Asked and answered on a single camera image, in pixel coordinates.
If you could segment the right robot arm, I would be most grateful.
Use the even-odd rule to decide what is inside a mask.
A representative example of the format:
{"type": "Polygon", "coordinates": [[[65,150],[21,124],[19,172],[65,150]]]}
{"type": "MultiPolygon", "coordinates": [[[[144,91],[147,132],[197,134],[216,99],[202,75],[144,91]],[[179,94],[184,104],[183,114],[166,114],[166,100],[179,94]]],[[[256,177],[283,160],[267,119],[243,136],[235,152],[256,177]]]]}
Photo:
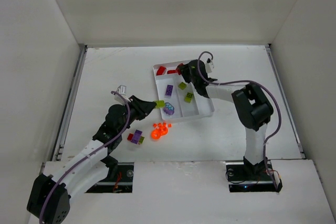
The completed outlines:
{"type": "Polygon", "coordinates": [[[260,85],[251,82],[244,86],[216,84],[216,79],[208,77],[205,64],[197,60],[179,64],[176,71],[186,83],[191,83],[202,97],[234,104],[238,118],[246,131],[244,164],[255,169],[264,167],[267,160],[264,141],[274,109],[260,85]]]}

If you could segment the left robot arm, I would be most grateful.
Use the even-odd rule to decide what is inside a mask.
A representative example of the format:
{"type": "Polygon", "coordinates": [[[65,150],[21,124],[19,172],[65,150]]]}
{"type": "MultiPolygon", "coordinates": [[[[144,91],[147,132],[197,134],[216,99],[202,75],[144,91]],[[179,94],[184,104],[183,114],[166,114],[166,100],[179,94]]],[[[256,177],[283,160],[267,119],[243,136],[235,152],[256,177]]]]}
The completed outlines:
{"type": "Polygon", "coordinates": [[[125,98],[116,91],[112,94],[121,102],[108,109],[104,122],[88,144],[56,173],[41,173],[35,178],[27,211],[39,223],[62,223],[77,195],[116,172],[118,161],[110,154],[121,143],[123,132],[156,107],[154,101],[143,101],[134,95],[125,98]]]}

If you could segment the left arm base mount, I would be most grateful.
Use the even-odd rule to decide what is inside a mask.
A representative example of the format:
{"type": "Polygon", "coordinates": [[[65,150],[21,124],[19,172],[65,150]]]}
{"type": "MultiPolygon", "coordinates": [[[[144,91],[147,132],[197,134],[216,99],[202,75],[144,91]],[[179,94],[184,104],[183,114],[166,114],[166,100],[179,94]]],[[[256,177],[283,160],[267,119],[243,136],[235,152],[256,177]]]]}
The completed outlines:
{"type": "Polygon", "coordinates": [[[91,194],[124,194],[132,193],[134,178],[133,162],[118,162],[115,158],[108,156],[103,159],[109,169],[106,178],[100,180],[89,188],[86,193],[91,194]]]}

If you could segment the lime green small lego brick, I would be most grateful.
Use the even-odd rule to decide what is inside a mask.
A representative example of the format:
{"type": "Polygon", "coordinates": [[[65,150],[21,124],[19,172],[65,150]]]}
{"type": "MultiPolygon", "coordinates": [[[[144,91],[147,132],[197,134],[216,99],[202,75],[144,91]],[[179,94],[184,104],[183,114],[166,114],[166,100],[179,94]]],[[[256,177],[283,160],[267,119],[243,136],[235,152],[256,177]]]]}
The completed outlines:
{"type": "Polygon", "coordinates": [[[141,136],[139,141],[138,141],[138,144],[141,145],[143,143],[143,141],[144,141],[144,136],[141,136]]]}

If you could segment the red curved lego brick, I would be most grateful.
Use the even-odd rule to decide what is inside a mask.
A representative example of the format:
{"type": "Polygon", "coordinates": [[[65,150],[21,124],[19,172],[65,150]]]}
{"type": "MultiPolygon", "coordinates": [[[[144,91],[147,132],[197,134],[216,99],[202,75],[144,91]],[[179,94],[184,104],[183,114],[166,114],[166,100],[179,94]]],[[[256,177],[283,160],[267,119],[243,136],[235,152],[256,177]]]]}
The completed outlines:
{"type": "Polygon", "coordinates": [[[167,74],[175,74],[175,73],[177,73],[176,70],[168,70],[168,71],[167,71],[167,74]]]}

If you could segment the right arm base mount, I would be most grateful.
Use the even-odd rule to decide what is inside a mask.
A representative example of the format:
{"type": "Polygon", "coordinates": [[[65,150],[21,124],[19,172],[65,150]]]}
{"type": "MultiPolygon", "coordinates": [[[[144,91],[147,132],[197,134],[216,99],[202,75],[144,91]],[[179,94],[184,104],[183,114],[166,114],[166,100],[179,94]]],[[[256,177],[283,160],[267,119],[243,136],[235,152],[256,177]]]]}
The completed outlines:
{"type": "Polygon", "coordinates": [[[247,164],[245,160],[226,162],[225,177],[230,193],[279,193],[283,183],[279,172],[273,169],[271,161],[256,166],[247,164]]]}

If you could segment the purple sloped lego brick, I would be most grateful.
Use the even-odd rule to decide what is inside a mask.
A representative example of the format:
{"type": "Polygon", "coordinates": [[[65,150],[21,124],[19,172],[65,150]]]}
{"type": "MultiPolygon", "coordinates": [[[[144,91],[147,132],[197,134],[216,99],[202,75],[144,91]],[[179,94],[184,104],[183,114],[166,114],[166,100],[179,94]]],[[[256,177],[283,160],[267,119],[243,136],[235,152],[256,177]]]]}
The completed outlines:
{"type": "Polygon", "coordinates": [[[173,115],[175,113],[175,108],[171,103],[165,102],[163,111],[167,115],[173,115]]]}

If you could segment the red flower lego brick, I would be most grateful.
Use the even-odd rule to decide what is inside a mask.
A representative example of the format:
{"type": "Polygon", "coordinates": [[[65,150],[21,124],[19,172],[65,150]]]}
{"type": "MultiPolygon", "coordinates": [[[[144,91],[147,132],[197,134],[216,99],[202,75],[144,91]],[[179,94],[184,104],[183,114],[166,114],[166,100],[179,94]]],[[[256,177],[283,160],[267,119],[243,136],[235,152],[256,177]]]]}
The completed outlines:
{"type": "Polygon", "coordinates": [[[165,66],[159,66],[157,72],[156,72],[156,76],[161,76],[164,75],[166,73],[166,67],[165,66]]]}

